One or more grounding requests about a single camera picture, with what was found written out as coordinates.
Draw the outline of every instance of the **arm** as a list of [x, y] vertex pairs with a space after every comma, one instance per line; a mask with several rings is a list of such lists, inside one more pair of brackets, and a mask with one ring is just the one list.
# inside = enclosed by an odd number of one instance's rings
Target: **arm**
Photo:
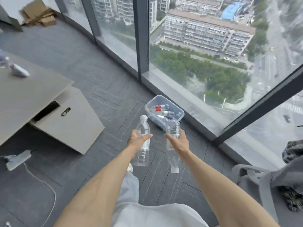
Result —
[[133, 130], [127, 147], [74, 196], [65, 207], [54, 227], [109, 227], [127, 167], [148, 134], [138, 138]]
[[183, 130], [179, 139], [165, 137], [191, 170], [221, 227], [279, 227], [251, 196], [189, 150]]

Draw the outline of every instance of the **shoe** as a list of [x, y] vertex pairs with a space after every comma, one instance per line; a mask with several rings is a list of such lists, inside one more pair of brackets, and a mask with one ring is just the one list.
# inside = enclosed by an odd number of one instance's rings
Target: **shoe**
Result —
[[132, 165], [131, 164], [129, 164], [128, 165], [128, 167], [127, 167], [127, 171], [129, 171], [129, 172], [133, 172], [133, 167], [132, 167]]

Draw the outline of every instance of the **white shirt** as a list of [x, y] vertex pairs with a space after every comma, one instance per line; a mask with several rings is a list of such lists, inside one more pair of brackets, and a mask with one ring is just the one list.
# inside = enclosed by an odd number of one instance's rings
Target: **white shirt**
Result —
[[113, 211], [112, 227], [208, 227], [191, 207], [183, 204], [143, 206], [124, 202]]

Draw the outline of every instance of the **electrical cord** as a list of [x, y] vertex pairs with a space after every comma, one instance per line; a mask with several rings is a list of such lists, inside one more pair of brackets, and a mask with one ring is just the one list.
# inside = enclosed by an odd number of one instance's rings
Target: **electrical cord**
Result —
[[[0, 158], [7, 158], [7, 159], [9, 159], [10, 156], [16, 156], [16, 155], [0, 156]], [[47, 222], [47, 220], [49, 219], [49, 217], [51, 216], [51, 213], [52, 213], [53, 210], [54, 210], [54, 207], [55, 207], [55, 204], [56, 204], [56, 199], [57, 199], [56, 192], [55, 192], [55, 190], [54, 190], [48, 183], [46, 183], [46, 182], [44, 182], [43, 180], [37, 178], [32, 172], [30, 172], [30, 171], [28, 170], [28, 168], [27, 168], [27, 165], [26, 165], [25, 163], [23, 163], [23, 164], [24, 164], [24, 166], [25, 166], [26, 171], [27, 171], [32, 177], [34, 177], [34, 178], [37, 179], [39, 182], [41, 182], [41, 183], [43, 183], [44, 185], [46, 185], [47, 187], [49, 187], [49, 188], [52, 190], [52, 192], [54, 193], [54, 198], [55, 198], [54, 204], [53, 204], [53, 207], [52, 207], [52, 209], [51, 209], [51, 211], [50, 211], [50, 213], [49, 213], [47, 219], [46, 219], [45, 222], [41, 225], [41, 227], [43, 227], [43, 226], [45, 225], [45, 223]], [[12, 227], [12, 226], [10, 225], [9, 222], [6, 222], [6, 226], [7, 226], [7, 227]]]

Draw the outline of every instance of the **car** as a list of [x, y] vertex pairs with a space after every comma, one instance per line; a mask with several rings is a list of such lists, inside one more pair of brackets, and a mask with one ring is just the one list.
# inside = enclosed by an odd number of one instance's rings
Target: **car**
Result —
[[285, 121], [286, 121], [287, 123], [291, 123], [291, 118], [290, 118], [289, 115], [283, 115], [283, 117], [285, 118]]

